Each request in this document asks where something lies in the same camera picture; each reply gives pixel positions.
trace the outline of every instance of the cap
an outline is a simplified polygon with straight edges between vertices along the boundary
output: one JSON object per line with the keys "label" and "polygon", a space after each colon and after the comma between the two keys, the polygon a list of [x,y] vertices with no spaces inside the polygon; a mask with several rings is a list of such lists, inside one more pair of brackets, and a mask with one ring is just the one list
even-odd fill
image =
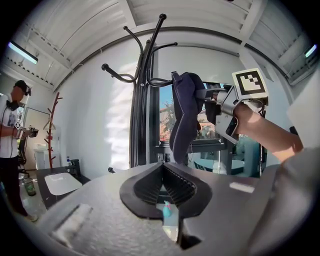
{"label": "cap", "polygon": [[19,87],[22,89],[22,91],[24,92],[24,95],[27,96],[28,94],[31,95],[31,90],[30,87],[26,84],[25,81],[23,80],[19,80],[14,84],[14,87]]}

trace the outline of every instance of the white wall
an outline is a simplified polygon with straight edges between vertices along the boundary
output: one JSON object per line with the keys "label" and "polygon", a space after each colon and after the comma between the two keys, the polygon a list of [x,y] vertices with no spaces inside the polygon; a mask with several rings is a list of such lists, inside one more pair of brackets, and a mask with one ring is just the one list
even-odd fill
{"label": "white wall", "polygon": [[[160,33],[157,42],[180,43],[185,38],[180,33],[176,33],[176,38],[169,34]],[[144,46],[149,38],[150,35],[145,35],[139,39]],[[61,86],[59,92],[63,99],[56,107],[53,123],[61,128],[63,165],[67,156],[79,159],[81,172],[90,179],[106,174],[108,167],[129,168],[133,86],[111,78],[101,70],[101,65],[107,63],[118,73],[133,75],[138,57],[139,47],[134,40],[122,42],[85,63]],[[171,71],[190,71],[205,81],[223,83],[231,83],[231,73],[244,68],[234,55],[197,47],[162,49],[159,63],[161,78],[170,79]]]}
{"label": "white wall", "polygon": [[311,75],[307,76],[305,79],[303,79],[302,81],[298,82],[295,86],[291,87],[292,90],[292,94],[293,97],[296,99],[299,94],[304,90],[304,88],[306,87],[306,85],[308,84],[308,82],[310,81],[312,75],[314,73],[312,73]]}
{"label": "white wall", "polygon": [[8,76],[4,72],[0,72],[0,93],[9,94],[16,83],[16,79]]}
{"label": "white wall", "polygon": [[[140,38],[144,42],[148,37]],[[129,168],[129,129],[133,85],[123,83],[101,66],[134,75],[139,57],[134,40],[113,46],[79,68],[59,89],[53,123],[60,127],[62,165],[67,156],[79,159],[89,179],[108,173],[108,167]]]}
{"label": "white wall", "polygon": [[52,90],[36,84],[31,88],[31,96],[29,96],[26,106],[49,114],[48,108],[52,109],[53,100],[54,93]]}
{"label": "white wall", "polygon": [[154,62],[154,77],[171,80],[171,72],[197,74],[204,82],[234,84],[232,73],[245,67],[237,56],[218,50],[176,46],[161,49]]}

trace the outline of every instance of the black coat rack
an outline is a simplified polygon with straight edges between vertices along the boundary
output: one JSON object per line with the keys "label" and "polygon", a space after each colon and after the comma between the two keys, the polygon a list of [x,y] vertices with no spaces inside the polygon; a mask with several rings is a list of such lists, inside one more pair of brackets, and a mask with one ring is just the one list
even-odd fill
{"label": "black coat rack", "polygon": [[160,14],[159,21],[154,29],[151,40],[146,41],[144,49],[136,35],[132,33],[127,26],[123,27],[123,29],[136,40],[140,48],[140,55],[134,76],[118,74],[106,63],[101,66],[103,71],[107,71],[112,75],[112,77],[117,78],[119,81],[124,83],[133,83],[129,134],[130,168],[146,164],[146,113],[148,86],[150,85],[152,87],[159,88],[172,85],[173,83],[172,80],[151,78],[150,72],[151,57],[156,51],[165,47],[178,45],[177,42],[174,42],[154,48],[159,30],[166,18],[167,16],[165,14]]}

